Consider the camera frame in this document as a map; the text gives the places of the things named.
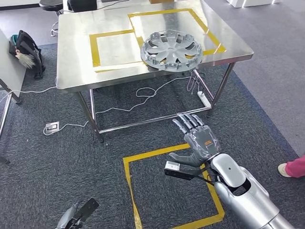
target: bag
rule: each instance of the bag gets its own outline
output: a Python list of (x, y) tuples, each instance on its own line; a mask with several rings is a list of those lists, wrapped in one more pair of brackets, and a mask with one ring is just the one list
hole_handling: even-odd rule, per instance
[(41, 54), (41, 49), (38, 49), (30, 35), (23, 30), (11, 37), (8, 52), (19, 59), (22, 65), (33, 69), (35, 79), (41, 79), (46, 69)]
[(68, 0), (68, 8), (74, 12), (96, 10), (96, 0)]

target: white cabinet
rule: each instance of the white cabinet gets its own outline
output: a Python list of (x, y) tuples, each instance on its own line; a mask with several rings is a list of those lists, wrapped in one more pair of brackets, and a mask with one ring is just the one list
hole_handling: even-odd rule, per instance
[(235, 8), (267, 5), (281, 2), (282, 0), (227, 0)]

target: silver robotic arm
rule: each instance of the silver robotic arm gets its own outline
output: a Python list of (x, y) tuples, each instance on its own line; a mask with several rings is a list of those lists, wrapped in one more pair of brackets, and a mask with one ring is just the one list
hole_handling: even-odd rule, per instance
[[(164, 169), (167, 176), (191, 180), (200, 178), (200, 174), (210, 168), (215, 175), (212, 184), (216, 193), (242, 221), (248, 229), (294, 229), (279, 214), (279, 210), (270, 198), (269, 193), (248, 170), (239, 166), (227, 154), (220, 152), (219, 142), (212, 130), (197, 115), (178, 114), (181, 122), (172, 120), (185, 134), (193, 153), (178, 156), (170, 153)], [(180, 164), (195, 167), (195, 170), (180, 170)]]

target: black backpack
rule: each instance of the black backpack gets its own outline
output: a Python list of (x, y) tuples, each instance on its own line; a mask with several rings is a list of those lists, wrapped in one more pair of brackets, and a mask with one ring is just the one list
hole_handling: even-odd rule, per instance
[(19, 50), (22, 54), (32, 55), (35, 66), (32, 67), (35, 79), (41, 79), (46, 69), (41, 56), (41, 49), (38, 49), (36, 43), (30, 35), (20, 30), (19, 34), (13, 35), (9, 41), (9, 53), (16, 56), (16, 51)]

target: white fluffy keychain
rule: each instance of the white fluffy keychain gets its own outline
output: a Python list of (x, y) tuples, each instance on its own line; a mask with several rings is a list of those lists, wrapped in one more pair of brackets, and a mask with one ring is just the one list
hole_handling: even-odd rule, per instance
[(26, 68), (32, 69), (35, 66), (34, 57), (30, 54), (23, 54), (20, 50), (16, 50), (16, 57)]

